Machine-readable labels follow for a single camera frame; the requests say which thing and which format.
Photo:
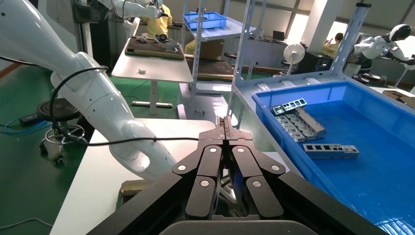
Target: humanoid robot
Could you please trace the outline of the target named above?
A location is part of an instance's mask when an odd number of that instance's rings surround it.
[[[396,41],[405,40],[411,34],[411,27],[407,24],[395,26],[386,35],[368,37],[354,46],[354,54],[359,56],[359,64],[371,67],[371,60],[384,56],[404,64],[405,68],[415,70],[414,56],[405,57]]]
[[[149,0],[99,0],[116,8],[121,17],[163,16]],[[0,55],[12,56],[53,71],[57,87],[69,75],[99,64],[86,53],[73,53],[28,0],[0,0]],[[81,73],[69,80],[59,95],[71,103],[108,141],[154,138],[143,123],[136,121],[117,88],[103,70]],[[176,160],[159,141],[134,141],[110,145],[111,154],[127,169],[144,179],[156,179],[171,171]]]

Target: person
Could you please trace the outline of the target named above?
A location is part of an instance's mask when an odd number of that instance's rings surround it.
[[[161,7],[164,10],[164,13],[168,15],[168,17],[160,17],[155,19],[149,19],[145,16],[142,17],[143,22],[147,23],[147,33],[151,38],[154,34],[165,34],[168,36],[167,27],[173,25],[173,17],[170,14],[170,9],[164,4],[162,4]]]
[[[191,41],[184,47],[184,53],[193,55],[195,48],[196,48],[196,39],[194,39],[193,41]]]
[[[330,39],[330,41],[328,41],[324,46],[323,46],[323,54],[330,56],[331,58],[334,58],[334,56],[336,56],[337,50],[339,49],[339,44],[343,39],[343,34],[342,33],[338,33],[336,34],[336,36],[332,39]]]

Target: yellow shirt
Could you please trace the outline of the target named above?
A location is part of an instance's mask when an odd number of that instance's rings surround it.
[[[196,39],[194,39],[193,41],[191,41],[184,47],[184,53],[193,55],[195,48],[196,48]]]
[[[160,17],[160,18],[147,18],[143,16],[143,22],[147,23],[147,33],[149,37],[153,37],[154,34],[165,34],[168,35],[167,27],[170,27],[173,24],[173,17],[170,14],[170,9],[162,4],[161,5],[164,9],[164,13],[169,15],[168,17]]]
[[[331,58],[334,58],[337,54],[337,50],[339,49],[340,42],[336,42],[335,44],[330,45],[324,45],[323,46],[323,54],[326,54],[330,56]]]

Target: white table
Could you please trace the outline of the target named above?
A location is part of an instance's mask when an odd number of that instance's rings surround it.
[[[150,106],[150,115],[156,114],[156,107],[170,107],[172,104],[157,103],[157,82],[192,83],[193,77],[187,61],[167,60],[156,57],[129,56],[125,54],[130,39],[127,40],[121,55],[113,69],[112,76],[117,78],[150,80],[150,102],[133,101],[133,105]]]
[[[141,119],[156,136],[194,137],[200,132],[215,128],[210,121],[176,119]],[[107,141],[95,131],[91,142]],[[163,141],[164,146],[177,160],[197,148],[197,141]],[[268,156],[287,165],[276,152]],[[65,201],[59,211],[50,235],[84,235],[115,211],[118,192],[126,180],[140,179],[112,157],[107,146],[88,147],[73,179]]]
[[[397,92],[399,92],[401,94],[404,94],[404,95],[407,95],[409,97],[415,97],[415,94],[406,92],[406,91],[401,90],[399,88],[387,88],[387,87],[370,87],[370,88],[372,88],[375,91],[380,92],[380,93],[382,93],[383,91],[397,91]]]

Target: blue plastic bin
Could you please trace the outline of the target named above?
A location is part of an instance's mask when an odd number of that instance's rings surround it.
[[[197,29],[197,17],[199,13],[189,13],[184,15],[184,21],[189,26],[190,30]],[[216,12],[205,12],[203,17],[207,18],[207,20],[203,20],[202,28],[218,28],[218,27],[225,27],[226,20],[228,18],[222,16]]]
[[[415,233],[413,113],[347,81],[256,92],[252,97],[256,114],[306,180],[379,227],[397,223]],[[358,159],[307,156],[270,111],[300,98],[308,103],[305,111],[327,131],[324,138],[308,143],[355,145]]]

